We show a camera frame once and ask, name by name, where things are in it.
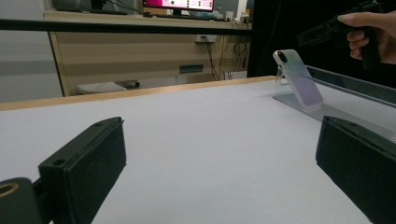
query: power outlet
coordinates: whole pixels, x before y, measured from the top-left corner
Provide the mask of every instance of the power outlet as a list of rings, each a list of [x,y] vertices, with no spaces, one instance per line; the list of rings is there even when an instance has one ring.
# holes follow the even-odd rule
[[[206,38],[209,43],[215,43],[218,37],[216,35],[196,35],[195,42],[197,43],[205,43]]]

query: white wall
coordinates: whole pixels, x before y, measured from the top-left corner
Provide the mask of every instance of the white wall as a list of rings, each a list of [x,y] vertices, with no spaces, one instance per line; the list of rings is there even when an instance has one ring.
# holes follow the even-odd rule
[[[42,21],[47,0],[0,1],[0,19]],[[0,103],[61,97],[46,32],[0,30]]]

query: hand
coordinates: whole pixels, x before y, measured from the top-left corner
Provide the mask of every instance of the hand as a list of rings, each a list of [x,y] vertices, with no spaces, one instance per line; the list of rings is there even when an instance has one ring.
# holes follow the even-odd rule
[[[381,62],[396,64],[396,11],[390,13],[350,13],[339,16],[337,20],[353,27],[374,27]],[[369,38],[364,36],[362,30],[351,31],[346,38],[351,48],[350,56],[361,59],[361,48],[369,43]]]

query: white device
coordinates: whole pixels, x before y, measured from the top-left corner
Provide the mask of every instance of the white device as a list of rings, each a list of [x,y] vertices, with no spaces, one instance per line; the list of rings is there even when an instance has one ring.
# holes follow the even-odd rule
[[[276,50],[273,56],[300,106],[307,109],[321,105],[323,97],[297,51],[294,49]]]

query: white tabletop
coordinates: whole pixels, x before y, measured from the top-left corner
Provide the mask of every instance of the white tabletop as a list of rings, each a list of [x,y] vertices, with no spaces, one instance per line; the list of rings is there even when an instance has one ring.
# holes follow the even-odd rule
[[[127,166],[93,223],[370,223],[316,165],[320,121],[274,81],[0,112],[0,180],[120,116]]]

